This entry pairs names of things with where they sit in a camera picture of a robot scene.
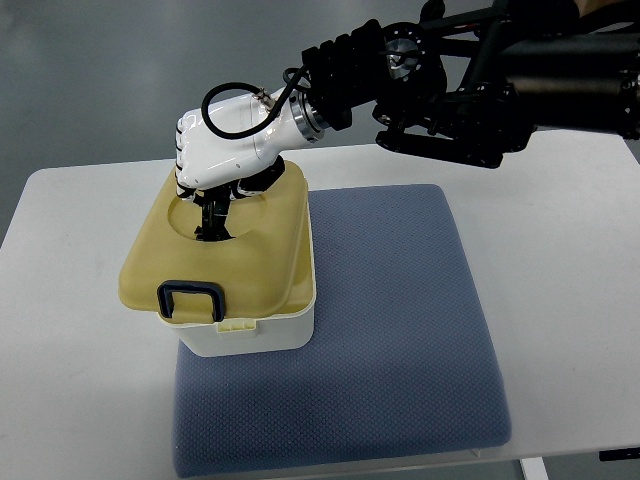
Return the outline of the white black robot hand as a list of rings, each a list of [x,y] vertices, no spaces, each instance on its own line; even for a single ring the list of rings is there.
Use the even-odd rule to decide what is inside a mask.
[[[215,102],[208,113],[215,126],[229,133],[246,131],[268,116],[266,104],[251,93]],[[264,129],[232,140],[214,134],[200,109],[190,110],[178,119],[175,140],[176,195],[188,200],[197,191],[257,174],[281,152],[308,144],[288,105]]]

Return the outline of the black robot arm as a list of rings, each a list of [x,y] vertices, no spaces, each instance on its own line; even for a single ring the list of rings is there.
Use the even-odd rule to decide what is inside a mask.
[[[536,129],[639,136],[639,5],[581,14],[572,1],[496,1],[416,23],[371,20],[305,50],[284,78],[312,131],[343,130],[366,103],[379,146],[495,168]]]

